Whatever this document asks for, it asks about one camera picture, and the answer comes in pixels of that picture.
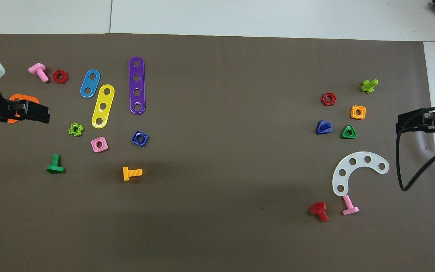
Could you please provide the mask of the blue two-hole plate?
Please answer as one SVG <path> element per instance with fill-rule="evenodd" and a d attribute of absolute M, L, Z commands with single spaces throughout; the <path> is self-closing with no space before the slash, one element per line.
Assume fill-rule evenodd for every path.
<path fill-rule="evenodd" d="M 100 72 L 95 69 L 86 72 L 80 86 L 80 95 L 83 98 L 89 99 L 95 95 L 100 82 L 100 77 Z"/>

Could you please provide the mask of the purple four-hole plate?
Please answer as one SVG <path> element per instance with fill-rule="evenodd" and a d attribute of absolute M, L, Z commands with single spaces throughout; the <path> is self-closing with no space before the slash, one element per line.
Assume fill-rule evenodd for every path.
<path fill-rule="evenodd" d="M 128 88 L 130 111 L 134 115 L 145 112 L 145 62 L 141 57 L 133 57 L 128 63 Z"/>

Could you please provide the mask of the brown paper table mat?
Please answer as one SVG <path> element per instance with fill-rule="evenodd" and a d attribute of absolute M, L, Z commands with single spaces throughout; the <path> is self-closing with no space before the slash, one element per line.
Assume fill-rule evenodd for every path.
<path fill-rule="evenodd" d="M 141 115 L 129 100 L 136 56 Z M 430 106 L 422 42 L 0 35 L 0 62 L 4 96 L 35 96 L 51 114 L 0 122 L 0 272 L 435 272 L 435 165 L 407 192 L 394 165 L 397 116 Z M 47 83 L 29 73 L 36 63 Z M 101 77 L 86 99 L 91 69 Z M 96 129 L 105 84 L 115 94 Z M 324 106 L 329 92 L 337 101 Z M 351 118 L 354 105 L 365 119 Z M 331 133 L 315 133 L 321 119 Z M 80 137 L 68 133 L 75 122 Z M 357 138 L 340 137 L 346 125 Z M 354 170 L 347 195 L 359 211 L 343 215 L 333 172 L 358 151 L 390 169 Z M 47 172 L 53 154 L 64 173 Z M 143 175 L 123 181 L 122 167 Z M 328 222 L 311 213 L 316 202 Z"/>

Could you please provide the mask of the blue triangular-head screw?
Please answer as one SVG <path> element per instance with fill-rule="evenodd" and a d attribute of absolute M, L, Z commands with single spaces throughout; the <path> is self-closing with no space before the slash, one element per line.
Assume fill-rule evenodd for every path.
<path fill-rule="evenodd" d="M 331 133 L 332 130 L 333 130 L 333 124 L 324 119 L 321 119 L 316 126 L 315 133 L 317 135 L 329 134 Z"/>

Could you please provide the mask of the pink plastic screw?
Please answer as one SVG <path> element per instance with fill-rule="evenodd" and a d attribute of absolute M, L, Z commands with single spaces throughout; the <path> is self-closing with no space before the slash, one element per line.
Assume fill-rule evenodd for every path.
<path fill-rule="evenodd" d="M 344 203 L 346 205 L 346 209 L 342 211 L 343 215 L 350 215 L 359 211 L 359 208 L 354 206 L 352 200 L 349 195 L 343 196 Z"/>
<path fill-rule="evenodd" d="M 38 78 L 47 83 L 49 81 L 49 77 L 45 73 L 46 66 L 42 63 L 36 63 L 28 68 L 29 73 L 35 74 Z"/>

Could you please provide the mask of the light green cross screw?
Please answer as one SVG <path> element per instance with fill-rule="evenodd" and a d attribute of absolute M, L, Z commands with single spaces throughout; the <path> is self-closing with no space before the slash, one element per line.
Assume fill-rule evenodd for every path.
<path fill-rule="evenodd" d="M 374 79 L 372 81 L 365 80 L 361 83 L 361 91 L 366 93 L 371 93 L 374 91 L 373 88 L 377 86 L 379 83 L 378 79 Z"/>

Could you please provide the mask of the white curved five-hole plate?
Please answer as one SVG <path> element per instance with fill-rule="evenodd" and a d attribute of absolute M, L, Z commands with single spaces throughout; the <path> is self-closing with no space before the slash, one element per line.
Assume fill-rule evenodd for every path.
<path fill-rule="evenodd" d="M 390 169 L 388 161 L 382 156 L 368 151 L 358 151 L 344 157 L 335 167 L 332 175 L 332 189 L 342 197 L 349 192 L 349 177 L 354 170 L 362 167 L 373 169 L 378 174 L 386 174 Z"/>

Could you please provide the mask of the pink square plastic nut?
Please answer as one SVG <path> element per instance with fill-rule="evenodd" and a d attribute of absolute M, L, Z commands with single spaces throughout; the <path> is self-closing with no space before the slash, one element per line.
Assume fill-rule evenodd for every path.
<path fill-rule="evenodd" d="M 92 141 L 90 141 L 90 143 L 92 146 L 92 150 L 95 153 L 101 153 L 104 150 L 108 149 L 108 144 L 107 144 L 106 138 L 104 138 L 104 137 L 95 138 Z"/>

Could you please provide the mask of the orange plastic screw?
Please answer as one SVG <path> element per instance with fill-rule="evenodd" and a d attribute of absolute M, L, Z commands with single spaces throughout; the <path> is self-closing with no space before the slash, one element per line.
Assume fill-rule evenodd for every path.
<path fill-rule="evenodd" d="M 122 167 L 123 181 L 129 181 L 131 177 L 140 177 L 143 175 L 142 169 L 129 169 L 128 167 Z"/>

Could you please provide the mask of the dark green plastic screw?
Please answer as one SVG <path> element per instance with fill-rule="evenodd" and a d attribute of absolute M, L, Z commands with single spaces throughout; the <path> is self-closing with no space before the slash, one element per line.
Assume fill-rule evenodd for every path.
<path fill-rule="evenodd" d="M 59 154 L 53 154 L 51 164 L 47 166 L 46 170 L 51 174 L 65 172 L 65 168 L 59 165 Z"/>

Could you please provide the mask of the green triangular plastic nut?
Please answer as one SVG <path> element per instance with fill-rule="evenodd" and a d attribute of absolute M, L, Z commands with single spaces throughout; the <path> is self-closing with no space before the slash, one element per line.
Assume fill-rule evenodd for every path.
<path fill-rule="evenodd" d="M 346 125 L 340 134 L 343 139 L 355 139 L 357 138 L 357 133 L 352 125 Z"/>

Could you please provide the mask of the blue square plastic nut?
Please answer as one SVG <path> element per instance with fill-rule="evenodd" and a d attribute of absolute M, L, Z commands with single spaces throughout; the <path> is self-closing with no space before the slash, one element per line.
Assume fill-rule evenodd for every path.
<path fill-rule="evenodd" d="M 141 131 L 136 131 L 131 139 L 132 143 L 140 147 L 144 147 L 147 144 L 149 136 Z"/>

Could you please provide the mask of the yellow three-hole plate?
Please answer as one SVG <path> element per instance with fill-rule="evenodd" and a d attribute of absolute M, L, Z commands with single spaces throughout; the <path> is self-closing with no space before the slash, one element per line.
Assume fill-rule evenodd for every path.
<path fill-rule="evenodd" d="M 114 86 L 105 84 L 101 86 L 91 118 L 91 124 L 96 129 L 102 129 L 107 125 L 115 95 Z"/>

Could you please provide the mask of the orange heart-shaped plate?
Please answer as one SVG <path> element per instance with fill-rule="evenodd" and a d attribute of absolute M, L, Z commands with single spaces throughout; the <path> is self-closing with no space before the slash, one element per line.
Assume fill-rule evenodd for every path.
<path fill-rule="evenodd" d="M 39 103 L 38 98 L 30 96 L 30 95 L 24 95 L 24 94 L 14 94 L 10 97 L 10 100 L 29 100 L 29 101 L 32 101 L 35 103 Z M 17 121 L 18 121 L 17 119 L 8 119 L 7 123 L 14 124 Z"/>

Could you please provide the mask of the red plastic screw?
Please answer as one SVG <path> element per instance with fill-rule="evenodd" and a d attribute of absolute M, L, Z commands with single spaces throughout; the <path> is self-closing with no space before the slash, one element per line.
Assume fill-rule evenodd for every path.
<path fill-rule="evenodd" d="M 310 207 L 311 213 L 318 216 L 322 222 L 328 222 L 329 220 L 326 210 L 327 208 L 324 202 L 316 202 Z"/>

